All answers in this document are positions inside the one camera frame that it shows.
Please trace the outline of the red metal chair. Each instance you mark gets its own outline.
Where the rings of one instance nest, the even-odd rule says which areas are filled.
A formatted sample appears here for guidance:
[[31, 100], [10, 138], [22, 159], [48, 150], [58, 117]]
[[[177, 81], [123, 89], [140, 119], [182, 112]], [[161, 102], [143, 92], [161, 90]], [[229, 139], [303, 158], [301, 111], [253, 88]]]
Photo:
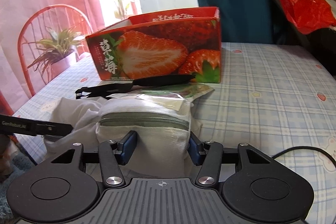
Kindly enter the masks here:
[[93, 32], [89, 19], [76, 7], [44, 7], [24, 24], [17, 49], [29, 95], [34, 96], [60, 73], [88, 53], [85, 37]]

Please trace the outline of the red plastic bag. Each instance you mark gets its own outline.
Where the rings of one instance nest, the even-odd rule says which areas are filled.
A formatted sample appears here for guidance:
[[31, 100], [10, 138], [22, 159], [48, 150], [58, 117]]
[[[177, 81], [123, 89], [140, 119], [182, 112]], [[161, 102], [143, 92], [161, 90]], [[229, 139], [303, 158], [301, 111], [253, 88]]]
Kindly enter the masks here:
[[288, 21], [304, 35], [335, 27], [335, 0], [279, 1]]

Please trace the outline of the potted green plant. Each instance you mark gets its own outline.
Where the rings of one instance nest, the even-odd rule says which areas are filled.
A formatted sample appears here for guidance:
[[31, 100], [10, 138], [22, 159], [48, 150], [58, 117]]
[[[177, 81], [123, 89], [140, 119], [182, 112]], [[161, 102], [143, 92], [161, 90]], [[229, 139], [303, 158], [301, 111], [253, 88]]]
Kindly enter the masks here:
[[74, 53], [77, 47], [82, 47], [81, 42], [84, 40], [84, 35], [75, 31], [74, 26], [60, 31], [46, 27], [46, 31], [49, 34], [48, 38], [31, 42], [37, 46], [40, 55], [27, 67], [28, 69], [33, 67], [34, 71], [40, 70], [42, 75], [52, 64]]

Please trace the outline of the red strawberry cardboard box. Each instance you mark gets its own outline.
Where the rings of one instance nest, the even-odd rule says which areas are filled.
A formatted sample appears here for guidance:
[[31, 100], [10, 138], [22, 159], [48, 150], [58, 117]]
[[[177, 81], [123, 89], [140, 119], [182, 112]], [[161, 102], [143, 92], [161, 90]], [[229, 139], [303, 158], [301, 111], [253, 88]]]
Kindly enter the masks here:
[[130, 16], [86, 36], [102, 80], [192, 75], [221, 81], [221, 23], [217, 7], [192, 7]]

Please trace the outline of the white zippered pouch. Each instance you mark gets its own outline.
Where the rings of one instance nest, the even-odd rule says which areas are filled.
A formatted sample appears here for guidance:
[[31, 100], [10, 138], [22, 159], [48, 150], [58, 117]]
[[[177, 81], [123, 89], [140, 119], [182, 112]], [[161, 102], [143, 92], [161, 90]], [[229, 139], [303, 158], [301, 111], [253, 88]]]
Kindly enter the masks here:
[[96, 136], [100, 143], [138, 134], [137, 146], [126, 167], [154, 177], [180, 177], [187, 173], [187, 146], [191, 131], [191, 104], [179, 110], [150, 100], [114, 98], [98, 111]]

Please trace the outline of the white cloth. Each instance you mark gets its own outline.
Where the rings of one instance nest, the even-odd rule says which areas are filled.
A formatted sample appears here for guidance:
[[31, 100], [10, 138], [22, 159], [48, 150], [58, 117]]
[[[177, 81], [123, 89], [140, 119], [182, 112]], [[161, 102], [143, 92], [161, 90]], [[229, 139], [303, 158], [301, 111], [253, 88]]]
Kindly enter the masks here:
[[73, 130], [67, 136], [44, 143], [49, 154], [59, 153], [73, 143], [81, 143], [85, 149], [96, 148], [99, 144], [96, 124], [101, 118], [100, 109], [108, 100], [102, 97], [72, 100], [61, 98], [50, 116], [51, 122], [70, 124]]

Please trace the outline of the green foil packet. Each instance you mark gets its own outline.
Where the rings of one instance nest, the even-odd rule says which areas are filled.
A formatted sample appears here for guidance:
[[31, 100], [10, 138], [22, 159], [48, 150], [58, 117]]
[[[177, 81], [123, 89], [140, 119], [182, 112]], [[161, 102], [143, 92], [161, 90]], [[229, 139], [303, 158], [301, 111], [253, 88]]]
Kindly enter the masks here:
[[192, 103], [199, 97], [212, 92], [214, 88], [201, 83], [170, 85], [158, 88], [137, 89], [128, 93], [116, 93], [110, 99], [143, 100], [153, 102], [168, 109], [180, 110], [185, 102]]

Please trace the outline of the checked strawberry tablecloth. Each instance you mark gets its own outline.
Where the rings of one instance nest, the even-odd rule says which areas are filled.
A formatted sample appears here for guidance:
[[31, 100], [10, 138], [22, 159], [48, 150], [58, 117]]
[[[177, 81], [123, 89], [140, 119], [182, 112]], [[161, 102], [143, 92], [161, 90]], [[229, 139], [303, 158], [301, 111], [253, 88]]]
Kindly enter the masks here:
[[335, 223], [335, 79], [298, 46], [224, 43], [222, 81], [194, 102], [201, 139], [245, 142], [279, 158], [314, 189], [309, 223]]

